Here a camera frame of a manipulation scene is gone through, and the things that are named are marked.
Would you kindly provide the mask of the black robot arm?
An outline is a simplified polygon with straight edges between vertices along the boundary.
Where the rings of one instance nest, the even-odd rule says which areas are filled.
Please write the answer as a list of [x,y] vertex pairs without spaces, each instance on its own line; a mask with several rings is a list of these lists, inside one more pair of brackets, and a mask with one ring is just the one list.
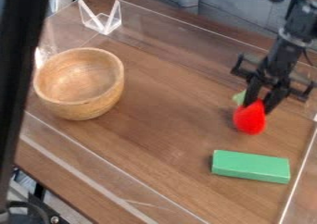
[[[286,0],[269,0],[282,3]],[[231,73],[245,78],[248,87],[243,104],[251,106],[259,99],[264,86],[271,92],[263,99],[264,113],[271,114],[279,104],[294,95],[307,101],[317,88],[317,81],[300,76],[295,67],[308,48],[317,40],[317,0],[292,0],[286,16],[286,25],[279,29],[273,47],[264,58],[240,54]]]

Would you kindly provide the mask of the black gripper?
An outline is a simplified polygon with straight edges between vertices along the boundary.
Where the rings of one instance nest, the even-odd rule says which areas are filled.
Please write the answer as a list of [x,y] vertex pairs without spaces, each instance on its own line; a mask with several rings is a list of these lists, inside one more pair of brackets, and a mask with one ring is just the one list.
[[261,61],[253,61],[245,54],[239,56],[237,64],[231,73],[247,79],[245,106],[251,106],[259,100],[259,93],[264,86],[272,87],[272,91],[264,99],[267,115],[273,112],[283,100],[291,95],[302,101],[310,99],[310,94],[317,87],[317,81],[292,77],[299,57],[306,52],[306,47],[277,37],[275,46]]

